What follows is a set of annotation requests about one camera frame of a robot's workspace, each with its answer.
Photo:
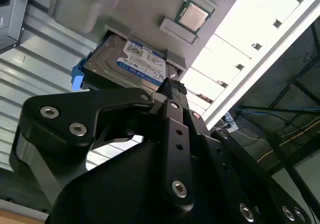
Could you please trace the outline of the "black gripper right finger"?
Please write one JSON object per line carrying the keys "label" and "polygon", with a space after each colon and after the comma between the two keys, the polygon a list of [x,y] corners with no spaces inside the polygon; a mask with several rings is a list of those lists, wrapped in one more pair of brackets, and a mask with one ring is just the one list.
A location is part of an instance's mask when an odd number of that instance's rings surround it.
{"label": "black gripper right finger", "polygon": [[174,81],[172,97],[183,108],[197,154],[212,173],[208,193],[220,223],[311,223],[307,212],[221,128],[210,132],[187,102],[184,84]]}

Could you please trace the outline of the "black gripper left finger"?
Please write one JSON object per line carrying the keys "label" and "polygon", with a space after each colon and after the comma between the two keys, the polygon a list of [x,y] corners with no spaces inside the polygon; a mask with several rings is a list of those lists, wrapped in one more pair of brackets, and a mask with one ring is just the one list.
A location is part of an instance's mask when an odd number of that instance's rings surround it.
{"label": "black gripper left finger", "polygon": [[19,118],[10,164],[51,203],[73,180],[142,143],[184,144],[189,128],[172,97],[175,80],[140,88],[34,96]]}

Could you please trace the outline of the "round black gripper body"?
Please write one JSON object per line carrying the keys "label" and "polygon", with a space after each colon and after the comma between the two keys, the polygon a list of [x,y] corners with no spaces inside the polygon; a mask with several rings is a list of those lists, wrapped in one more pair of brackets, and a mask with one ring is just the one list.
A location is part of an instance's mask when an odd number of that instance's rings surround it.
{"label": "round black gripper body", "polygon": [[213,169],[184,144],[142,143],[69,183],[48,223],[237,223]]}

